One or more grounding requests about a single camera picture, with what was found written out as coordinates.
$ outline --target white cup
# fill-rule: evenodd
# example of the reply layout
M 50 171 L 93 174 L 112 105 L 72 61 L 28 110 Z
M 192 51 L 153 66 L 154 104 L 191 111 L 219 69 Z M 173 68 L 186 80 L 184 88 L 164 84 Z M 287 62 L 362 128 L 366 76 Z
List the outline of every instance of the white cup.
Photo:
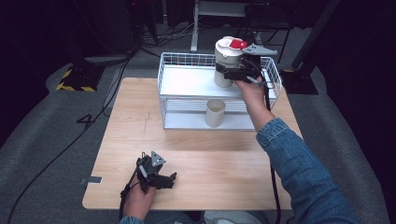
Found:
M 225 103 L 220 99 L 211 99 L 206 103 L 205 121 L 209 127 L 219 127 L 224 119 Z

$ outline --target denim jacket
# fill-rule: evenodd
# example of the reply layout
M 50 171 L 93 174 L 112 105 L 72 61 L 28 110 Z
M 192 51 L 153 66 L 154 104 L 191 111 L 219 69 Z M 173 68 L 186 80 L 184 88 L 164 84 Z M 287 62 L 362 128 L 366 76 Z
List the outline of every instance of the denim jacket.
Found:
M 271 120 L 259 130 L 256 139 L 291 197 L 295 223 L 358 223 L 330 173 L 285 122 Z M 143 222 L 125 217 L 120 224 L 127 223 Z

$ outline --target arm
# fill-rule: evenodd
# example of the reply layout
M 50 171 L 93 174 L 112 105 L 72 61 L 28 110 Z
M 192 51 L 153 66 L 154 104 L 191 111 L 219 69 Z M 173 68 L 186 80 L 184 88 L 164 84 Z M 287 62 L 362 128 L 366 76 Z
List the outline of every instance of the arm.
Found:
M 295 132 L 268 110 L 263 90 L 235 81 L 241 89 L 257 140 L 290 194 L 297 223 L 357 223 L 347 200 L 326 168 Z
M 137 176 L 134 177 L 128 193 L 123 214 L 125 217 L 120 221 L 120 224 L 142 224 L 151 207 L 156 189 L 150 187 L 148 193 L 145 194 L 138 184 Z

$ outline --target hand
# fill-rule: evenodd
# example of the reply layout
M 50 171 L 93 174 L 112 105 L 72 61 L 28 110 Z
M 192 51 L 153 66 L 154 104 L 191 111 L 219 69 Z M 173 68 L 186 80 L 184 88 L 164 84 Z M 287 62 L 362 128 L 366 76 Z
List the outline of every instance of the hand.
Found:
M 264 88 L 255 83 L 246 83 L 245 81 L 235 80 L 233 83 L 241 90 L 242 98 L 247 105 L 247 112 L 258 132 L 275 116 L 267 109 L 264 103 Z
M 137 217 L 144 220 L 154 198 L 156 189 L 154 187 L 149 187 L 148 193 L 145 194 L 140 188 L 140 184 L 137 184 L 139 180 L 137 176 L 132 180 L 131 186 L 136 184 L 131 190 L 129 190 L 123 213 L 127 217 Z

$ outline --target white wire basket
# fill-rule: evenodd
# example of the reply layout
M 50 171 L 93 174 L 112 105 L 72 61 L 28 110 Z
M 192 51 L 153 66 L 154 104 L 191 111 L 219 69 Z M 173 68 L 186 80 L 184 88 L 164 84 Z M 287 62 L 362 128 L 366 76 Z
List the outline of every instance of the white wire basket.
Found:
M 282 91 L 280 76 L 272 58 L 262 57 L 261 63 L 273 108 Z M 222 88 L 214 82 L 215 66 L 216 58 L 211 54 L 162 54 L 158 93 L 165 129 L 254 130 L 239 88 Z M 224 120 L 217 128 L 205 123 L 206 102 L 210 99 L 226 104 Z

